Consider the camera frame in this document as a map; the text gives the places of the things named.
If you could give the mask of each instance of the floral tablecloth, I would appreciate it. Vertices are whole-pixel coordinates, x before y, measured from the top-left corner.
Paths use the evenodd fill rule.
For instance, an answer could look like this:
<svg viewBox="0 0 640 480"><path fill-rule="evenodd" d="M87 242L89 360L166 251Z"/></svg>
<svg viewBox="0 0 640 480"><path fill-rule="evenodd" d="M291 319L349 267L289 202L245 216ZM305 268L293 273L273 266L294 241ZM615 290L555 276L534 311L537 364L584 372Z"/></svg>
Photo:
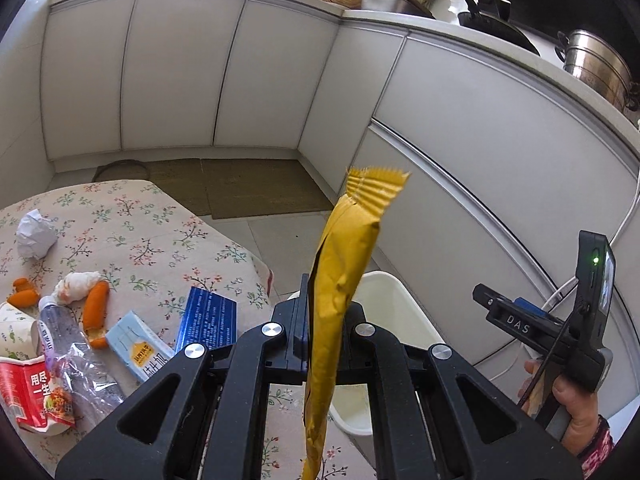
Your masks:
<svg viewBox="0 0 640 480"><path fill-rule="evenodd" d="M42 260L25 260L15 248L20 218L39 209L58 231ZM143 180L115 180L67 187L33 196L0 211L0 294L26 276L50 294L72 270L98 270L111 285L106 326L134 310L170 346L190 286L213 290L238 304L238 335L271 319L272 274L257 257L226 238ZM82 302L71 305L79 319ZM113 377L129 395L133 375L108 350L101 352ZM262 478L293 480L304 457L302 387L273 384L262 452ZM43 437L17 429L40 463L53 474L60 458L87 432L78 428ZM373 469L329 421L319 480L369 480Z"/></svg>

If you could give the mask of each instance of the pot handle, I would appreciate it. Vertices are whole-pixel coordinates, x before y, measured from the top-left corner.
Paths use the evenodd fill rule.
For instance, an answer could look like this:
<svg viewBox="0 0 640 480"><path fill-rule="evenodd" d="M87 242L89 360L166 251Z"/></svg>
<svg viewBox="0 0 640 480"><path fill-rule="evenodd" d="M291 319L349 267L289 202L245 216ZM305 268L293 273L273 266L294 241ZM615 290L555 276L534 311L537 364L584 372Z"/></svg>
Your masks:
<svg viewBox="0 0 640 480"><path fill-rule="evenodd" d="M558 30L558 42L560 43L560 45L556 45L555 47L556 56L558 56L560 58L560 61L564 63L564 60L566 59L565 51L569 46L569 38L561 30Z"/></svg>
<svg viewBox="0 0 640 480"><path fill-rule="evenodd" d="M560 42L560 46L563 50L569 46L569 38L562 30L558 30L558 41Z"/></svg>
<svg viewBox="0 0 640 480"><path fill-rule="evenodd" d="M627 97L625 107L628 108L632 112L637 112L638 108L640 108L640 104L638 103L637 97Z"/></svg>
<svg viewBox="0 0 640 480"><path fill-rule="evenodd" d="M640 83L636 83L634 81L631 82L629 95L631 97L640 97Z"/></svg>

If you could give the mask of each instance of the bottle cap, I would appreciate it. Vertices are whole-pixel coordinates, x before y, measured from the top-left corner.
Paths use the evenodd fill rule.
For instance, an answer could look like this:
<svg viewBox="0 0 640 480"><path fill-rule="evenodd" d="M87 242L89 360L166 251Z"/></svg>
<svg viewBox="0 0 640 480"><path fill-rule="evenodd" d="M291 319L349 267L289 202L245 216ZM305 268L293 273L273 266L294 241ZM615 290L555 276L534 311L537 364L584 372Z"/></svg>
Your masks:
<svg viewBox="0 0 640 480"><path fill-rule="evenodd" d="M38 310L42 312L43 308L51 304L57 305L58 302L53 296L43 296L40 298L40 301L38 302Z"/></svg>

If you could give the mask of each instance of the frying pan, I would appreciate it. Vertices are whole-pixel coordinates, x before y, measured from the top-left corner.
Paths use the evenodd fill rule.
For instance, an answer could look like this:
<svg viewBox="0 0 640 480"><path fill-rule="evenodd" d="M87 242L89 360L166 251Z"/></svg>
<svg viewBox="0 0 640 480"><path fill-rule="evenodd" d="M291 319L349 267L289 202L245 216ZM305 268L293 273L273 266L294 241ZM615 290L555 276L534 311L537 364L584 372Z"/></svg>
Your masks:
<svg viewBox="0 0 640 480"><path fill-rule="evenodd" d="M468 7L467 12L458 14L458 21L463 27L474 28L485 34L490 34L509 43L516 44L529 52L540 55L538 50L527 39L519 28L508 23L511 3L508 0L494 0L500 18L496 18L480 11L480 7L475 0L465 0Z"/></svg>

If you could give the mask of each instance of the light blue box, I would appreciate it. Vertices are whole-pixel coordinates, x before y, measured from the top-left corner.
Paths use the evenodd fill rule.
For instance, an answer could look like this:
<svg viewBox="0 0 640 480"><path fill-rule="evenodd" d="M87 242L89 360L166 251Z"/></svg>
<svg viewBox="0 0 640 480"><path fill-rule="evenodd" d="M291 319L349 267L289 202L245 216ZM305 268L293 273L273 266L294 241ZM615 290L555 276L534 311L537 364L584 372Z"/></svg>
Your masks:
<svg viewBox="0 0 640 480"><path fill-rule="evenodd" d="M174 356L174 350L132 310L107 332L106 337L111 349L143 382Z"/></svg>

